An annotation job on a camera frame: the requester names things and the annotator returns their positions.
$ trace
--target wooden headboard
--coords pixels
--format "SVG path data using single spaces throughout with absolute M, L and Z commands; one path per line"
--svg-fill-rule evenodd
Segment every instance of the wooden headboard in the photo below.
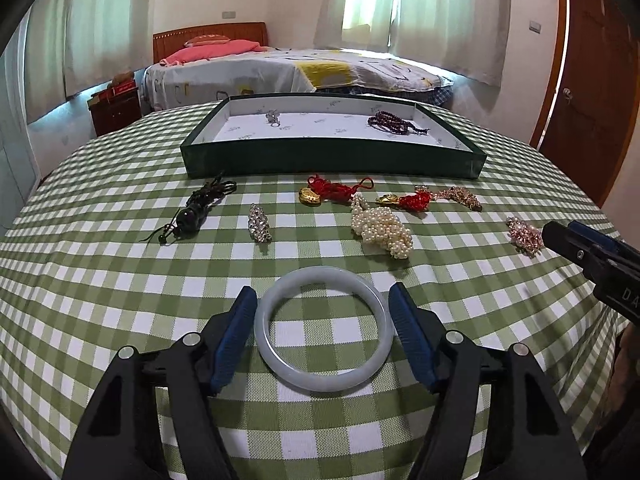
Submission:
M 251 40 L 257 41 L 262 46 L 269 46 L 267 25 L 264 22 L 215 23 L 177 28 L 154 34 L 154 63 L 184 48 L 184 44 L 191 38 L 204 34 L 222 34 L 232 40 Z

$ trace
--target red box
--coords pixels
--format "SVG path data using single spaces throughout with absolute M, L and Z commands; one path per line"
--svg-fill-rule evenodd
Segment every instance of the red box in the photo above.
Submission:
M 127 90 L 131 90 L 132 88 L 136 87 L 136 80 L 135 79 L 130 79 L 129 81 L 125 81 L 124 83 L 120 83 L 118 86 L 114 86 L 112 88 L 113 90 L 113 95 L 118 95 L 118 94 L 122 94 L 123 92 L 126 92 Z
M 100 101 L 108 100 L 113 97 L 113 88 L 105 88 L 104 90 L 92 95 L 92 97 L 96 96 L 98 97 L 98 99 L 100 99 Z

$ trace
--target pillow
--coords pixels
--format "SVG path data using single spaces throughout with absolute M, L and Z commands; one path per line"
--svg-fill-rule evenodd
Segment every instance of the pillow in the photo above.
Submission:
M 222 36 L 221 34 L 205 34 L 204 36 L 196 36 L 195 38 L 191 38 L 187 43 L 184 44 L 185 47 L 190 46 L 200 46 L 200 45 L 215 45 L 227 43 L 229 40 L 228 37 Z
M 231 40 L 223 44 L 199 45 L 184 48 L 160 61 L 161 66 L 183 65 L 191 61 L 212 59 L 214 57 L 244 54 L 245 52 L 266 52 L 267 47 L 257 41 Z

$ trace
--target wooden door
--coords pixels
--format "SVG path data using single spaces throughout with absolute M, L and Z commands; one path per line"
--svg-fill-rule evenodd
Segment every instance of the wooden door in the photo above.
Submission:
M 638 48 L 612 0 L 569 4 L 564 73 L 540 152 L 602 206 L 637 108 Z

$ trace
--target white bangle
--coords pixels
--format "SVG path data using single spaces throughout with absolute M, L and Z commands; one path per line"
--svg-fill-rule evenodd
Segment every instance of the white bangle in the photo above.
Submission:
M 325 283 L 335 290 L 356 294 L 369 306 L 376 318 L 379 343 L 373 355 L 360 367 L 349 372 L 326 376 L 303 372 L 284 361 L 269 341 L 269 323 L 274 307 L 283 298 L 295 294 L 302 285 Z M 337 267 L 305 267 L 281 277 L 258 302 L 254 321 L 255 341 L 260 355 L 278 377 L 312 392 L 339 392 L 367 381 L 384 364 L 391 350 L 393 323 L 386 300 L 366 280 Z

